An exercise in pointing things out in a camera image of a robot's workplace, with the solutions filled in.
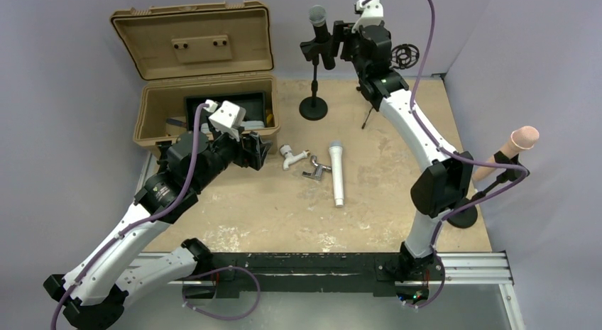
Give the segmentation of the black microphone silver grille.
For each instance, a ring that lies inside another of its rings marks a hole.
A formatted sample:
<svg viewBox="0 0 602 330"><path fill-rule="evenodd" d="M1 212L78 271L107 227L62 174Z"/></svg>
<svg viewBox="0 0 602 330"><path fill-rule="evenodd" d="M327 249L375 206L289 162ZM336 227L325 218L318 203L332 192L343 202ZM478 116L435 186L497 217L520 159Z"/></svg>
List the black microphone silver grille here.
<svg viewBox="0 0 602 330"><path fill-rule="evenodd" d="M318 44L324 68L333 70L336 66L331 54L331 35L327 27L327 13L323 6L314 5L309 9L308 18L314 29L314 42Z"/></svg>

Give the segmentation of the black tripod mic stand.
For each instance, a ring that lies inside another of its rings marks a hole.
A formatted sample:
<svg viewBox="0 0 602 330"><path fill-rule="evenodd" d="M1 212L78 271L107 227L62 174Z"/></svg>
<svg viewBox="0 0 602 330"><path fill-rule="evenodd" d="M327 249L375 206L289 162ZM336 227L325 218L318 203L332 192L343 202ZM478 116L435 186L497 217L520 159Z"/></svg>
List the black tripod mic stand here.
<svg viewBox="0 0 602 330"><path fill-rule="evenodd" d="M420 59L417 46L404 43L396 45L391 50L392 67L385 71L375 71L368 68L369 62L357 55L353 61L354 69L359 78L356 90L371 104L368 115L362 125L365 128L372 111L380 111L381 99L389 97L392 92L403 89L408 91L409 84L395 70L406 70L415 66Z"/></svg>

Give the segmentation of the black round-base mic stand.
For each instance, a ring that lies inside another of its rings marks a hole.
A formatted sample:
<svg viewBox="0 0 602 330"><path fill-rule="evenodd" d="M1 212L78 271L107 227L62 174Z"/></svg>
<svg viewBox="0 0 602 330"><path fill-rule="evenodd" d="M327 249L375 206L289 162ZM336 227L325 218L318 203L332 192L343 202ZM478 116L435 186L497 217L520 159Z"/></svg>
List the black round-base mic stand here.
<svg viewBox="0 0 602 330"><path fill-rule="evenodd" d="M313 78L311 82L311 95L300 102L299 112L304 119L318 121L327 115L328 106L325 100L317 96L317 68L320 60L322 60L325 70L333 70L336 66L332 55L332 36L329 35L324 39L315 38L311 41L302 42L300 43L300 49L306 61L311 62L313 65Z"/></svg>

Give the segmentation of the white microphone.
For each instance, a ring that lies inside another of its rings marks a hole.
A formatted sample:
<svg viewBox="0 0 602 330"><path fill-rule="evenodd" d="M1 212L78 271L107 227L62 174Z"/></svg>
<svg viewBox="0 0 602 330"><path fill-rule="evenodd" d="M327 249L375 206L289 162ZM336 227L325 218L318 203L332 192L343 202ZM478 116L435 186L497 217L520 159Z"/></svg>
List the white microphone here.
<svg viewBox="0 0 602 330"><path fill-rule="evenodd" d="M336 208L344 206L344 176L343 176L343 147L340 141L332 141L329 146L331 158L331 172L333 182L334 205Z"/></svg>

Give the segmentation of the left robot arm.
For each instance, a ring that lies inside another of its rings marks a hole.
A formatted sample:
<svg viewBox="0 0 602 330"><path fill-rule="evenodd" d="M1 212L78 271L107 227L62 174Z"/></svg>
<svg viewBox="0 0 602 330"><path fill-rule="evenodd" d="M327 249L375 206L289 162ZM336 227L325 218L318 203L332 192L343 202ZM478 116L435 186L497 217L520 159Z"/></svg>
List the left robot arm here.
<svg viewBox="0 0 602 330"><path fill-rule="evenodd" d="M136 193L124 217L76 268L50 275L43 286L76 329L108 329L142 296L181 278L218 279L212 252L196 238L137 268L132 261L197 203L202 190L229 165L260 170L272 146L252 132L240 138L217 132L181 134L162 148L158 172Z"/></svg>

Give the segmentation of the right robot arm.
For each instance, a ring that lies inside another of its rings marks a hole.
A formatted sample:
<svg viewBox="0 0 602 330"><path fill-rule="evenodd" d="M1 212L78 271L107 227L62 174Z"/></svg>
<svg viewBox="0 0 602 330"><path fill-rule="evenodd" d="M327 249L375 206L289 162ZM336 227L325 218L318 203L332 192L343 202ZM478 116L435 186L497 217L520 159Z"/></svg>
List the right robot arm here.
<svg viewBox="0 0 602 330"><path fill-rule="evenodd" d="M353 64L357 90L395 127L421 171L410 189L416 215L396 265L399 273L415 278L434 262L442 219L467 195L472 156L457 152L428 121L408 83L394 70L391 50L383 23L353 31L351 23L334 22L332 55Z"/></svg>

